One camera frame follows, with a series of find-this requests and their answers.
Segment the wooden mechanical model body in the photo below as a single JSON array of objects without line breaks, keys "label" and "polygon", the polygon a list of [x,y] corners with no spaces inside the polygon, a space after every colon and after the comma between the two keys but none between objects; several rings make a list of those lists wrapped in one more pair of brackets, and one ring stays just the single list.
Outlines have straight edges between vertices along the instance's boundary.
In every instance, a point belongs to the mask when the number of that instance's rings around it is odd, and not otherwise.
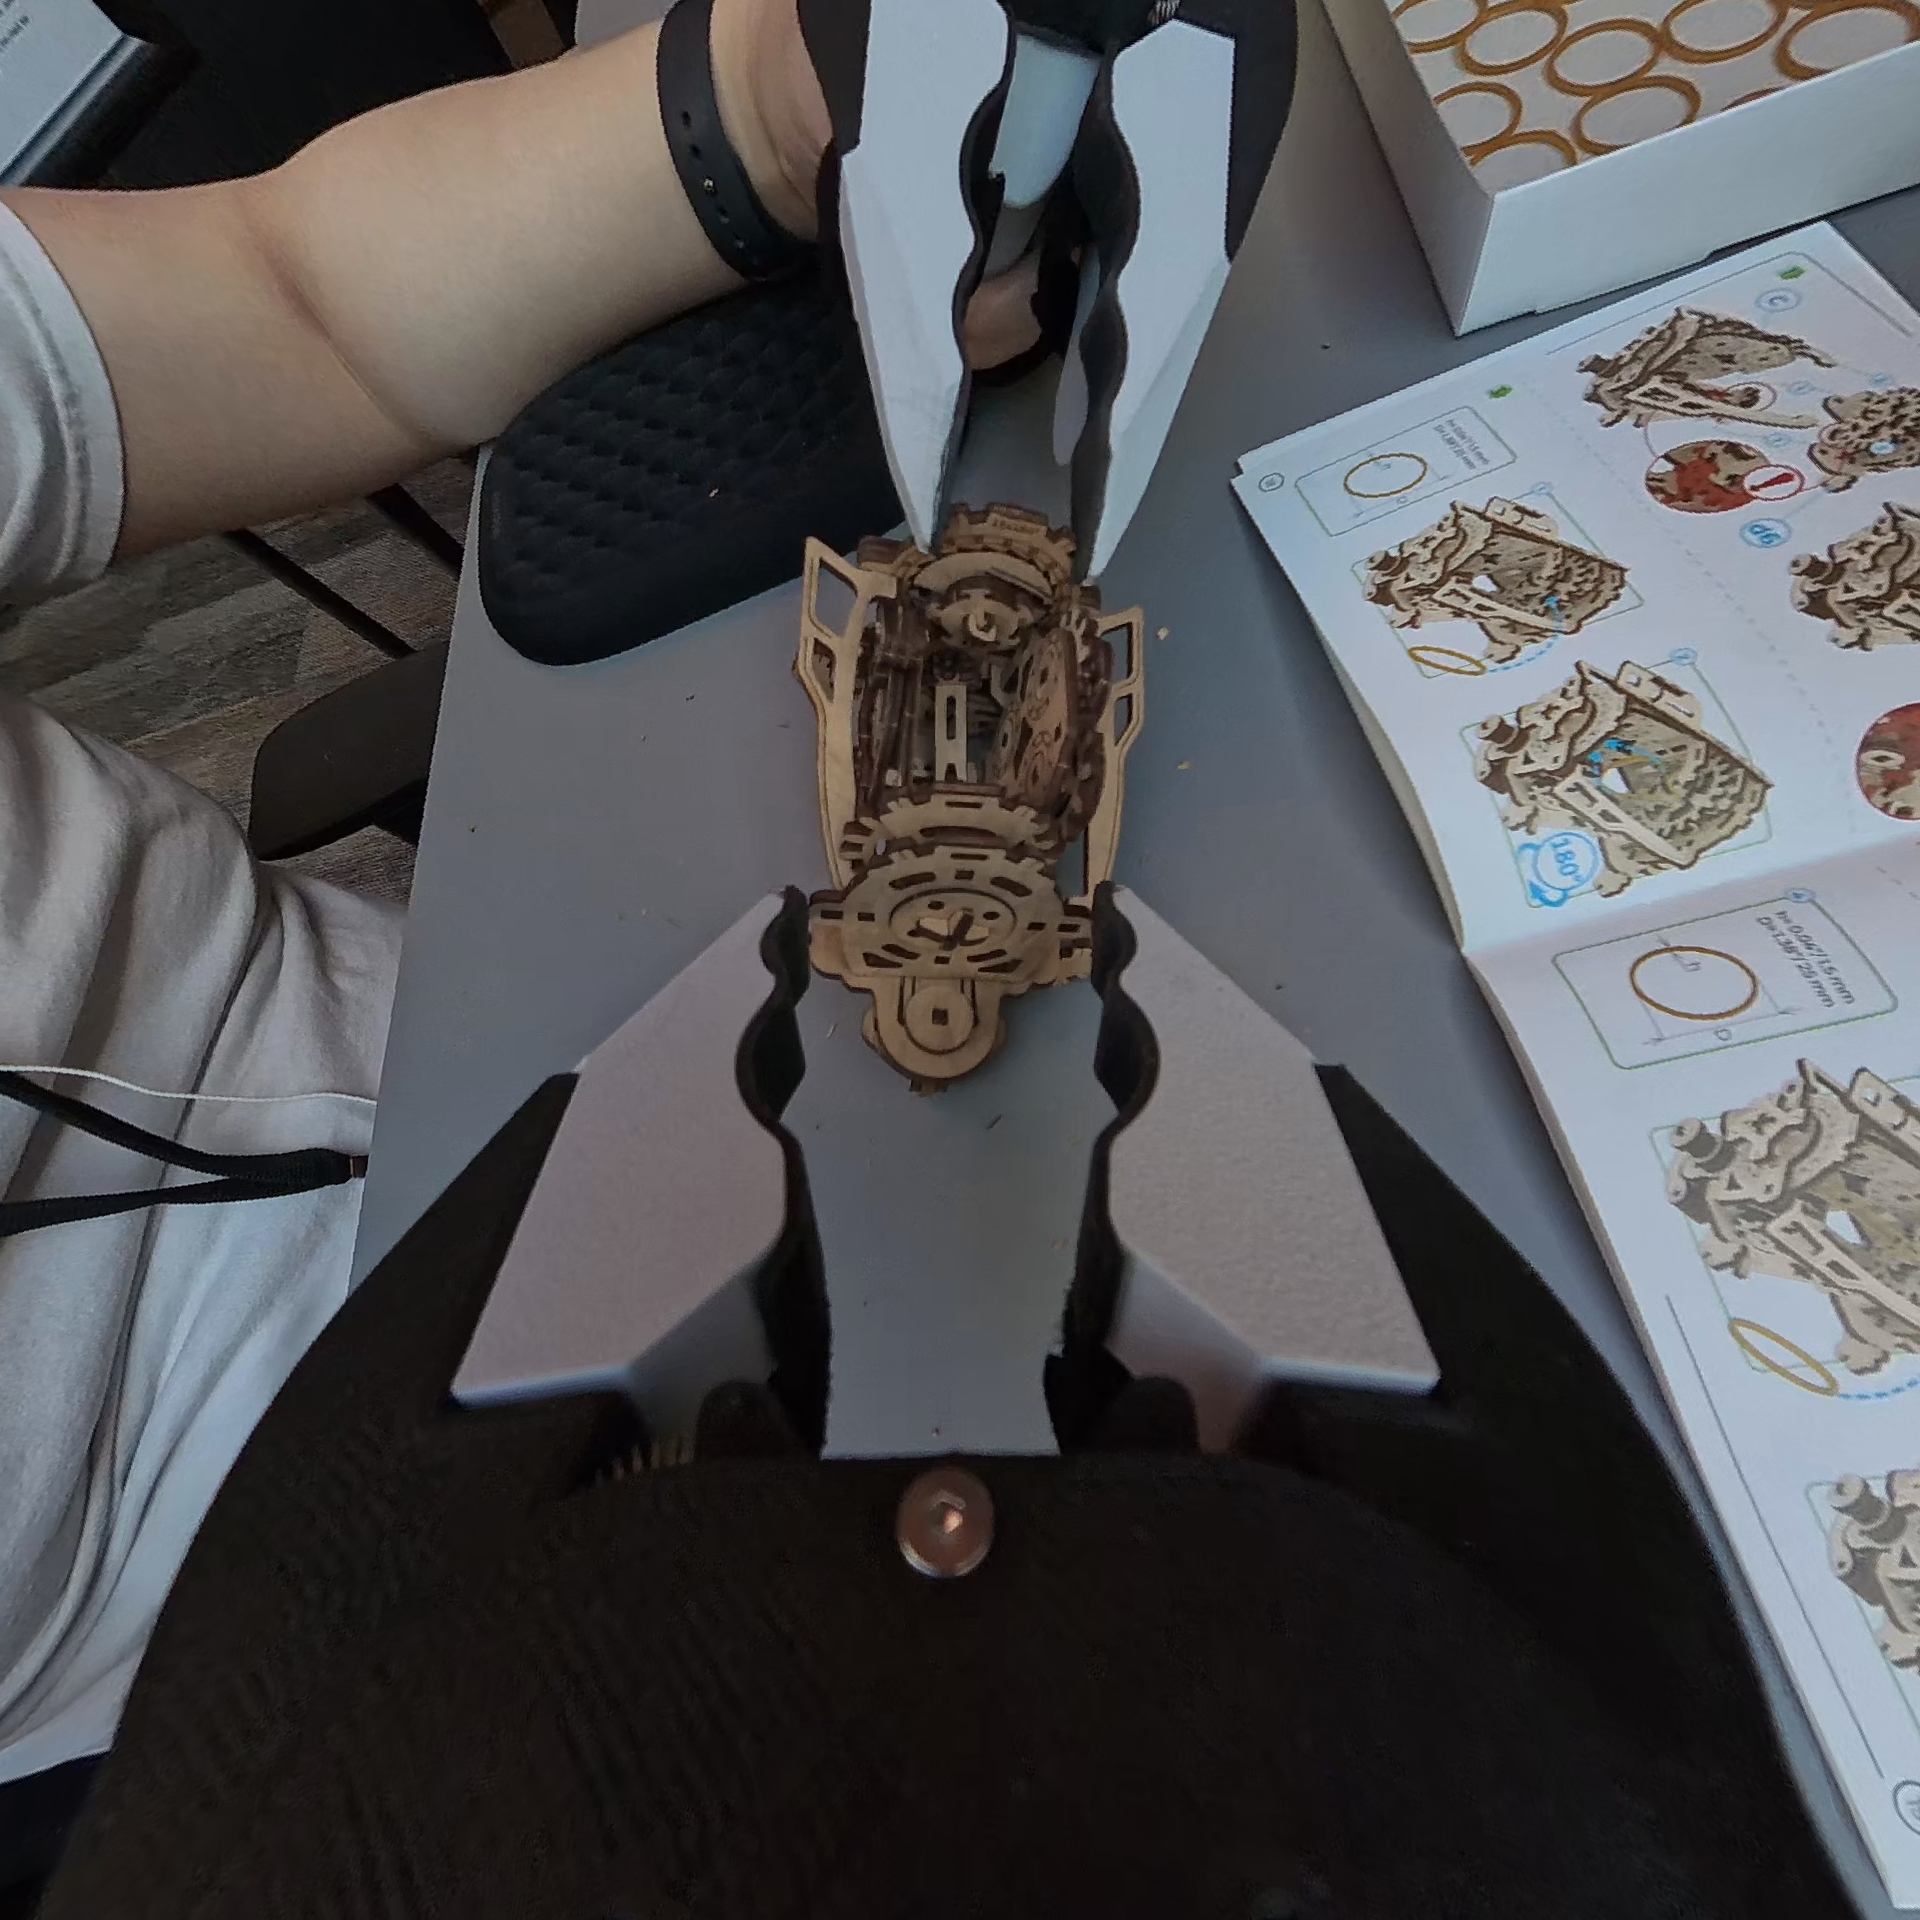
[{"label": "wooden mechanical model body", "polygon": [[1012,503],[957,508],[931,551],[807,539],[795,673],[819,721],[827,874],[960,829],[1085,853],[1112,876],[1123,765],[1144,721],[1144,621],[1071,577],[1074,538]]}]

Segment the black mesh wrist rest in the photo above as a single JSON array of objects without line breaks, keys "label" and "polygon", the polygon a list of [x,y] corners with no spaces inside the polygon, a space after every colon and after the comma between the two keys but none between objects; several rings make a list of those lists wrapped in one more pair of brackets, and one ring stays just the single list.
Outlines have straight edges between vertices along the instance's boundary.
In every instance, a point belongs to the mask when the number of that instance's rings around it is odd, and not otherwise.
[{"label": "black mesh wrist rest", "polygon": [[533,400],[478,505],[494,631],[580,666],[898,529],[846,283],[819,271],[703,304]]}]

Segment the black wrist band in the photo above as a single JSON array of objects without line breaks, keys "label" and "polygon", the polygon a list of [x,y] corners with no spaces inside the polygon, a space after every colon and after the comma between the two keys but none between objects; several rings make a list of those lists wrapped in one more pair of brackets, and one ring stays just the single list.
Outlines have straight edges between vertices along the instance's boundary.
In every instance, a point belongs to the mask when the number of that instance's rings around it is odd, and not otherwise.
[{"label": "black wrist band", "polygon": [[711,23],[711,3],[676,3],[659,26],[668,155],[711,251],[746,282],[781,282],[810,264],[810,243],[774,223],[732,148],[714,85]]}]

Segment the person's left forearm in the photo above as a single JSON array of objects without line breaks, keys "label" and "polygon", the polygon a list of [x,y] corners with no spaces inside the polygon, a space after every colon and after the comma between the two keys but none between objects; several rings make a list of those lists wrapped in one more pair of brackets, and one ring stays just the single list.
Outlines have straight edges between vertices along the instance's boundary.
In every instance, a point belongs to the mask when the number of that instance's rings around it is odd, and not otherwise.
[{"label": "person's left forearm", "polygon": [[172,189],[5,192],[5,603],[488,442],[714,288],[656,28]]}]

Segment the white cardboard box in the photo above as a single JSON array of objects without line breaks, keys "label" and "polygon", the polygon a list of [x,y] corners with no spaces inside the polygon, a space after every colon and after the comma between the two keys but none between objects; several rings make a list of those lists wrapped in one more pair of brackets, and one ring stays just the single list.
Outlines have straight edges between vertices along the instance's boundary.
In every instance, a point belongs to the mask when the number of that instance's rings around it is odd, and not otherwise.
[{"label": "white cardboard box", "polygon": [[1918,179],[1918,37],[1872,65],[1550,170],[1467,165],[1387,18],[1328,3],[1453,332],[1685,271]]}]

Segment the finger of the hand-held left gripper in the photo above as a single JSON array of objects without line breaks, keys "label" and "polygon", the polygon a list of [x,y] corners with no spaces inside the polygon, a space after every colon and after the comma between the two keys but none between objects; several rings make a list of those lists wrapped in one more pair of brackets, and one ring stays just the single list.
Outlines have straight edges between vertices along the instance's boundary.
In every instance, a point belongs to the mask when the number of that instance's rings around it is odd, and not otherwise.
[{"label": "finger of the hand-held left gripper", "polygon": [[1230,273],[1235,12],[1050,12],[1092,55],[1070,155],[1076,293],[1053,403],[1076,572],[1136,515]]},{"label": "finger of the hand-held left gripper", "polygon": [[996,3],[821,3],[837,233],[879,437],[910,532],[944,520],[984,258],[975,192],[1012,75]]}]

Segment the person's left hand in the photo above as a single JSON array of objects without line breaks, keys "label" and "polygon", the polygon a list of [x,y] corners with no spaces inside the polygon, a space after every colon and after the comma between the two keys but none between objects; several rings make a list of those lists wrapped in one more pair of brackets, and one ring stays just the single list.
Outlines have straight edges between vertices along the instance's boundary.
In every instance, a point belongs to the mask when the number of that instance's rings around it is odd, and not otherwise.
[{"label": "person's left hand", "polygon": [[[708,28],[711,81],[734,155],[752,192],[787,233],[819,241],[819,180],[830,137],[795,3],[715,3]],[[982,279],[962,327],[974,373],[1030,354],[1042,338],[1040,241]]]}]

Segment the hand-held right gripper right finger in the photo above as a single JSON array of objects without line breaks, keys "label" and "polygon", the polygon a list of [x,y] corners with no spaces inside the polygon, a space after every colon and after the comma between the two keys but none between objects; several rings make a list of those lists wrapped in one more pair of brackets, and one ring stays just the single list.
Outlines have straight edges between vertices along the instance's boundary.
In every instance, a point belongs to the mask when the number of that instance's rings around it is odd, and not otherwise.
[{"label": "hand-held right gripper right finger", "polygon": [[1053,1355],[1085,1449],[1124,1379],[1232,1449],[1275,1383],[1426,1394],[1438,1364],[1309,1050],[1138,896],[1094,890],[1096,1133]]}]

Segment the wooden gear plate assembly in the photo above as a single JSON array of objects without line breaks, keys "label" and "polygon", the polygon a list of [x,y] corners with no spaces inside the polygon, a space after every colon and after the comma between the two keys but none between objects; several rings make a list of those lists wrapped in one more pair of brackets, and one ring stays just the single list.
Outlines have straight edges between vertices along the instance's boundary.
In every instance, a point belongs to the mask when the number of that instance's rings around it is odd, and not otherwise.
[{"label": "wooden gear plate assembly", "polygon": [[863,1040],[934,1093],[1006,1043],[1003,1004],[1090,975],[1090,905],[1042,856],[912,839],[807,911],[807,955],[870,996]]}]

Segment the group of tan rubber bands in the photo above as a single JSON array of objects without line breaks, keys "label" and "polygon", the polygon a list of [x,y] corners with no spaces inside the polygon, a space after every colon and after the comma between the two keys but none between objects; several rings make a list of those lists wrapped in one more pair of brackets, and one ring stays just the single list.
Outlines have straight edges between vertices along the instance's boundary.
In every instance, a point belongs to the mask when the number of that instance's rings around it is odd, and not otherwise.
[{"label": "group of tan rubber bands", "polygon": [[1619,154],[1915,43],[1912,3],[1398,3],[1467,165]]}]

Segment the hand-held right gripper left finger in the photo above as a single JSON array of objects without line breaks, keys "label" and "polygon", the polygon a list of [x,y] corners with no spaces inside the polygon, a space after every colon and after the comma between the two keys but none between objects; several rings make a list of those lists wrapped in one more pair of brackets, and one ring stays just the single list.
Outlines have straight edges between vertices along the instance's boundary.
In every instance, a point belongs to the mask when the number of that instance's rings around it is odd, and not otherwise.
[{"label": "hand-held right gripper left finger", "polygon": [[757,901],[571,1076],[486,1305],[460,1403],[613,1392],[654,1441],[708,1392],[773,1387],[824,1444],[830,1307],[799,1143],[807,901]]}]

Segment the person's white clothing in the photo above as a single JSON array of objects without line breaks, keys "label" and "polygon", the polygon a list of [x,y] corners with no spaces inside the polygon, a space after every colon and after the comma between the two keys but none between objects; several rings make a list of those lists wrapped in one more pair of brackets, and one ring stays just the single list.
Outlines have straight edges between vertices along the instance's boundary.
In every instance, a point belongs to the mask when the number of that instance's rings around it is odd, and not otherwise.
[{"label": "person's white clothing", "polygon": [[[5,608],[95,583],[131,529],[115,392],[55,218],[5,212]],[[5,692],[5,1065],[102,1075],[166,1145],[360,1156],[396,905],[256,861],[162,768]],[[343,1305],[358,1184],[5,1239],[5,1785],[112,1744],[159,1608],[256,1423]]]}]

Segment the open instruction booklet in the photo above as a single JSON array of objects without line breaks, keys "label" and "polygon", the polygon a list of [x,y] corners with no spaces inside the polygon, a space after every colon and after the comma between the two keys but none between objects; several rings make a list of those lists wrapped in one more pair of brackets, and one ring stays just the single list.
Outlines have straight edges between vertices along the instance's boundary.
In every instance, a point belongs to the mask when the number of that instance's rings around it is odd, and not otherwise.
[{"label": "open instruction booklet", "polygon": [[1239,459],[1915,1907],[1915,311],[1829,224]]}]

